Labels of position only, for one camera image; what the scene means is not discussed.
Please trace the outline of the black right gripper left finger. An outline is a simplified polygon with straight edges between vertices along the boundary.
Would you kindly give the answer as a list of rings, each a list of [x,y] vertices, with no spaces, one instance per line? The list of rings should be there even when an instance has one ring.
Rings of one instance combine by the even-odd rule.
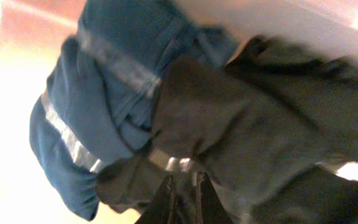
[[[135,224],[175,224],[176,186],[172,175],[162,181],[146,211]]]

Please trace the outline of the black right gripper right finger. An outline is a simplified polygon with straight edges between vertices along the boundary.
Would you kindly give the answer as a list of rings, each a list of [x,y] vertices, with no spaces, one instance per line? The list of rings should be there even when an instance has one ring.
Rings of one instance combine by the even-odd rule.
[[[196,173],[196,223],[233,224],[205,172]]]

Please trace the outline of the black garment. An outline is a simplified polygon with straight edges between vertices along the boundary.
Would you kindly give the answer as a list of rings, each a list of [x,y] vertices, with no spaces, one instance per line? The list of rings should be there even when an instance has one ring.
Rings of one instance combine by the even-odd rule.
[[[150,145],[105,168],[96,193],[142,215],[172,175],[176,223],[196,223],[197,172],[233,223],[358,223],[358,64],[261,37],[224,70],[180,57]]]

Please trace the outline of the dark teal garment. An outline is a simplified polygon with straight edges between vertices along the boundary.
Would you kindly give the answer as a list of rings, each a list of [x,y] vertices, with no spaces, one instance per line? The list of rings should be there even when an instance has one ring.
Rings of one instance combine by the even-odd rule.
[[[170,63],[190,54],[222,67],[236,49],[222,27],[195,24],[172,1],[88,1],[29,126],[30,147],[69,211],[94,220],[98,173],[149,142],[152,98]]]

